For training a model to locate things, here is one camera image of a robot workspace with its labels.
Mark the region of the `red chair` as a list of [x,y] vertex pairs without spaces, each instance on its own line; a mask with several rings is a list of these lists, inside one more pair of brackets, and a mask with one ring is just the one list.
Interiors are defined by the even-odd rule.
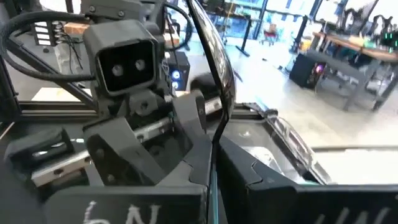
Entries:
[[270,23],[269,27],[264,29],[264,37],[270,44],[273,44],[278,38],[277,25]]

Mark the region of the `black bowl teal handle spoon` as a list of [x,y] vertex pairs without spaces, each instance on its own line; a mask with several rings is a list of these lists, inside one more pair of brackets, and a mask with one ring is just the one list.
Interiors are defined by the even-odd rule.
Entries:
[[210,199],[212,205],[210,210],[212,215],[211,221],[212,224],[219,224],[218,178],[216,165],[218,154],[221,151],[220,139],[234,107],[236,94],[234,72],[221,37],[204,8],[198,0],[187,0],[187,3],[203,46],[214,83],[217,87],[221,103],[221,119],[212,139],[213,147],[210,169]]

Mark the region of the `black computer with pink light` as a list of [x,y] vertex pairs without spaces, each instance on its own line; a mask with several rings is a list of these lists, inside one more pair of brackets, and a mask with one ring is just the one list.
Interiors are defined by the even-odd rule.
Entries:
[[301,88],[314,90],[326,67],[325,62],[298,54],[289,73],[289,79]]

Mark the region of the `black computer with blue light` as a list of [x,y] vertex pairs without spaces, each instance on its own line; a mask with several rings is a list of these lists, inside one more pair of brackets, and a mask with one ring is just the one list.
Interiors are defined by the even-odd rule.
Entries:
[[190,63],[185,52],[170,53],[168,58],[172,86],[176,91],[185,91],[188,83]]

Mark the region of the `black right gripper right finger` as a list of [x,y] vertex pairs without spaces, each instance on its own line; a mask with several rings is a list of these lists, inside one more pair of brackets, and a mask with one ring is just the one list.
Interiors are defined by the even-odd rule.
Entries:
[[228,224],[398,224],[398,185],[298,184],[226,137],[220,146]]

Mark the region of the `black pole stand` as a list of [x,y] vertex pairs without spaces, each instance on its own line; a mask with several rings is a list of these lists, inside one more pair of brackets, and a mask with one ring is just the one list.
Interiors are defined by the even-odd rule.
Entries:
[[298,30],[297,36],[294,39],[292,47],[290,48],[290,52],[291,53],[297,53],[299,45],[300,45],[300,42],[301,42],[301,38],[303,36],[305,27],[307,25],[307,22],[308,22],[308,16],[303,16],[302,17],[302,23],[301,23],[300,28]]
[[236,45],[236,48],[246,57],[250,57],[250,54],[247,51],[245,51],[245,47],[246,47],[246,42],[247,42],[247,39],[249,36],[249,31],[250,31],[250,28],[252,25],[252,19],[249,14],[245,15],[244,17],[245,17],[245,20],[247,20],[247,24],[246,24],[245,34],[243,37],[243,42],[242,42],[241,46]]

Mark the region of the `wooden table black legs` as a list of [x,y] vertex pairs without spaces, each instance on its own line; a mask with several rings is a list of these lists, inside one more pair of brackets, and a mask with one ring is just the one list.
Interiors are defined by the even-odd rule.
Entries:
[[[380,47],[367,47],[364,44],[364,39],[358,36],[348,37],[347,35],[334,35],[322,32],[314,32],[313,35],[314,38],[310,47],[306,51],[306,55],[314,60],[325,62],[330,68],[340,71],[342,74],[358,81],[356,87],[351,88],[346,82],[344,82],[343,79],[337,79],[343,87],[350,91],[350,95],[348,96],[348,99],[343,107],[345,111],[349,110],[349,107],[356,102],[358,96],[365,92],[366,85],[369,83],[372,75],[377,71],[382,62],[388,62],[396,65],[394,71],[397,76],[392,79],[388,87],[381,95],[376,96],[377,101],[373,107],[373,110],[378,110],[386,102],[393,89],[398,84],[398,52],[386,48],[382,49]],[[338,60],[331,55],[327,55],[325,50],[317,50],[320,40],[324,40],[327,44],[334,43],[340,47],[346,47],[350,50],[354,50],[358,53],[371,57],[373,60],[369,64],[368,69],[361,72],[349,65],[347,62]]]

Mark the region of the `clear plastic bin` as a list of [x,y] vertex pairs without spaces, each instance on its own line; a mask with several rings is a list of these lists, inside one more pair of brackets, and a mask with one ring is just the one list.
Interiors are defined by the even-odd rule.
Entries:
[[265,119],[265,130],[287,158],[298,175],[318,184],[332,184],[326,170],[315,158],[315,153],[298,132],[276,109],[262,109],[257,103],[239,103],[236,109],[251,110]]

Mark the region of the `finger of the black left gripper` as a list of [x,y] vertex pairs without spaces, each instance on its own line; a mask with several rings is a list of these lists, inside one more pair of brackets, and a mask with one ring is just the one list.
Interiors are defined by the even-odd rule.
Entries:
[[155,185],[163,168],[136,138],[126,118],[99,119],[83,127],[88,153],[104,185]]
[[172,100],[175,125],[192,145],[207,142],[205,99],[200,90],[182,94]]

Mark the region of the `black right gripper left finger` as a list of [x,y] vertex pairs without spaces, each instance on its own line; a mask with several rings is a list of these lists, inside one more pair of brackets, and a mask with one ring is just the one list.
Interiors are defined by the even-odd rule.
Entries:
[[44,205],[47,224],[207,224],[212,143],[203,134],[155,186],[70,187]]

